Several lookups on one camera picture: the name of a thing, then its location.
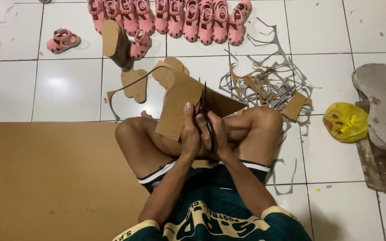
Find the cardboard sheet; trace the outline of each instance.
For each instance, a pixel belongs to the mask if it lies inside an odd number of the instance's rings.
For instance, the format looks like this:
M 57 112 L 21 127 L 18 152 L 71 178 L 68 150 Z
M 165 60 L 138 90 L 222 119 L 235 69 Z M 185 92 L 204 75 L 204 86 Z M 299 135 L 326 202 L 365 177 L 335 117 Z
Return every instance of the cardboard sheet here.
M 0 240 L 112 240 L 149 194 L 109 122 L 0 123 Z

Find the scrap pile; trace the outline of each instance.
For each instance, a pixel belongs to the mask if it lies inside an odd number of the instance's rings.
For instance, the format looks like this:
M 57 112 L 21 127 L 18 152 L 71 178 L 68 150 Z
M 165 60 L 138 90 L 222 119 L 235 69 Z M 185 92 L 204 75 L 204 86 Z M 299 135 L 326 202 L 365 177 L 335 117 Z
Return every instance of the scrap pile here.
M 280 111 L 284 121 L 287 123 L 287 128 L 284 131 L 286 132 L 291 127 L 289 122 L 297 122 L 300 126 L 310 123 L 309 116 L 311 111 L 314 110 L 310 96 L 312 89 L 316 87 L 307 85 L 305 82 L 306 76 L 302 74 L 290 58 L 286 57 L 276 35 L 276 25 L 265 25 L 273 28 L 274 38 L 272 41 L 259 41 L 249 35 L 247 35 L 247 39 L 254 46 L 274 44 L 278 47 L 278 50 L 260 61 L 247 55 L 253 63 L 254 71 L 244 76 L 237 76 L 234 73 L 233 69 L 239 62 L 229 52 L 236 60 L 236 63 L 229 64 L 230 71 L 221 78 L 219 89 L 230 93 L 238 100 L 249 104 L 249 106 L 266 106 Z M 264 65 L 265 61 L 269 60 L 272 56 L 278 55 L 281 55 L 283 58 L 281 63 L 275 62 L 271 66 Z M 300 113 L 307 115 L 306 121 L 298 119 Z

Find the cardboard scrap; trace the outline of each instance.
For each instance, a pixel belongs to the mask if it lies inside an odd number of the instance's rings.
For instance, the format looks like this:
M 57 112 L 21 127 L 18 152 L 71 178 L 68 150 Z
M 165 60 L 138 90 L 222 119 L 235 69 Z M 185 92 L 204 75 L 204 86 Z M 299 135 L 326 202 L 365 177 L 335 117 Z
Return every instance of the cardboard scrap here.
M 138 69 L 135 71 L 132 68 L 125 68 L 120 74 L 121 83 L 127 86 L 132 82 L 140 79 L 135 85 L 131 85 L 124 89 L 124 95 L 128 98 L 134 98 L 138 103 L 142 103 L 147 97 L 147 71 Z

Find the knee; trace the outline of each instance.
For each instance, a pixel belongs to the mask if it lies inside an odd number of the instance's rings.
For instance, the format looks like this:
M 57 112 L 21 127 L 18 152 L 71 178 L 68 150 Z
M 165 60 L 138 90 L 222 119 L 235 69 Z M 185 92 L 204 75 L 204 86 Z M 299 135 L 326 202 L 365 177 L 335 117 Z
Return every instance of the knee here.
M 263 106 L 252 107 L 251 110 L 257 125 L 282 128 L 283 119 L 279 111 Z

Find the pink children's sandal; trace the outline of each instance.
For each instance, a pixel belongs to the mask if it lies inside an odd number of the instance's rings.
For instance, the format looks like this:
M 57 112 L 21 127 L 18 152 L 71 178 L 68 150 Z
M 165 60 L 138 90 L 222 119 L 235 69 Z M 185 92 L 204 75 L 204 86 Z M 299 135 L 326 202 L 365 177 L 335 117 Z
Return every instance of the pink children's sandal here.
M 244 18 L 251 10 L 251 1 L 242 0 L 229 18 L 229 44 L 238 46 L 244 40 Z
M 189 42 L 196 41 L 199 24 L 199 3 L 197 0 L 186 2 L 186 19 L 184 22 L 183 35 Z
M 154 18 L 156 30 L 160 34 L 165 34 L 168 31 L 168 0 L 156 1 L 156 17 Z
M 95 30 L 101 34 L 101 28 L 107 20 L 105 17 L 105 7 L 102 0 L 88 0 L 89 13 L 92 14 Z
M 139 29 L 139 23 L 138 16 L 135 13 L 134 0 L 119 0 L 119 5 L 124 29 L 128 35 L 135 36 Z
M 204 45 L 212 42 L 213 8 L 212 0 L 202 0 L 200 2 L 199 39 Z
M 145 55 L 148 45 L 150 44 L 150 37 L 145 30 L 140 28 L 135 34 L 135 42 L 130 46 L 131 58 L 138 60 Z
M 147 34 L 154 31 L 154 17 L 151 13 L 150 3 L 147 0 L 136 0 L 136 13 L 138 14 L 139 28 Z
M 60 54 L 68 48 L 79 44 L 80 37 L 66 28 L 60 28 L 53 33 L 53 38 L 47 42 L 47 49 L 54 54 Z
M 120 5 L 117 0 L 107 0 L 105 3 L 108 18 L 114 20 L 118 25 L 123 26 L 123 17 L 121 16 Z
M 183 3 L 172 0 L 169 5 L 168 33 L 172 38 L 176 38 L 183 33 Z
M 214 5 L 214 42 L 223 43 L 227 40 L 227 21 L 229 20 L 229 12 L 227 10 L 226 0 L 216 0 Z

